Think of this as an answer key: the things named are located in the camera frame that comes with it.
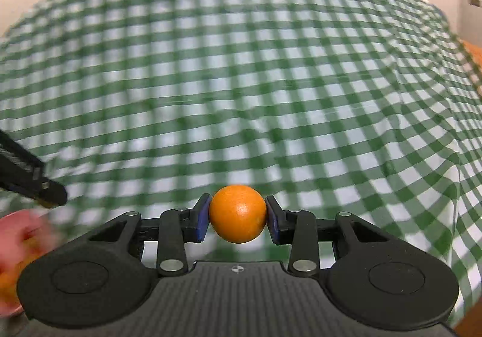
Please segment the orange tangerine front cluster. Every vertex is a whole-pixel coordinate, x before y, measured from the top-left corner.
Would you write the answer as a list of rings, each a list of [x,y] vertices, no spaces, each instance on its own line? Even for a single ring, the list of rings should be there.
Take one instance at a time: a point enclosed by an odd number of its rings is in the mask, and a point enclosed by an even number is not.
[[[243,244],[256,239],[265,228],[267,207],[257,190],[228,185],[218,190],[209,206],[209,220],[224,240]]]

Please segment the pink round plate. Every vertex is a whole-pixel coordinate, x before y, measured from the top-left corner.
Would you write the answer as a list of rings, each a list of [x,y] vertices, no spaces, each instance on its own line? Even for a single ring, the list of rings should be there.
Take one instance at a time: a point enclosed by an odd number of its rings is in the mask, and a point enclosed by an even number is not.
[[[16,285],[22,271],[58,243],[47,217],[22,210],[1,218],[1,318],[23,311]]]

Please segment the orange tangerine on plate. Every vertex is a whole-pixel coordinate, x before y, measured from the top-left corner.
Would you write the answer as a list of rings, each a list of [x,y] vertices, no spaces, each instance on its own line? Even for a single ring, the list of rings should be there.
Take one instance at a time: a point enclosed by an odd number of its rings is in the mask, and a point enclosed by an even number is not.
[[[35,236],[22,238],[18,243],[1,249],[1,306],[9,310],[20,306],[16,293],[22,271],[44,254],[43,245]]]

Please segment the green white checkered cloth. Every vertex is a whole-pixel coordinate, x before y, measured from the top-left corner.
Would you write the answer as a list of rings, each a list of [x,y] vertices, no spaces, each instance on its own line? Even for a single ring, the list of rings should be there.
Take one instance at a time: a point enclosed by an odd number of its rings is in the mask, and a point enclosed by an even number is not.
[[[481,71],[427,0],[42,0],[1,39],[1,128],[70,240],[231,184],[349,211],[481,296]]]

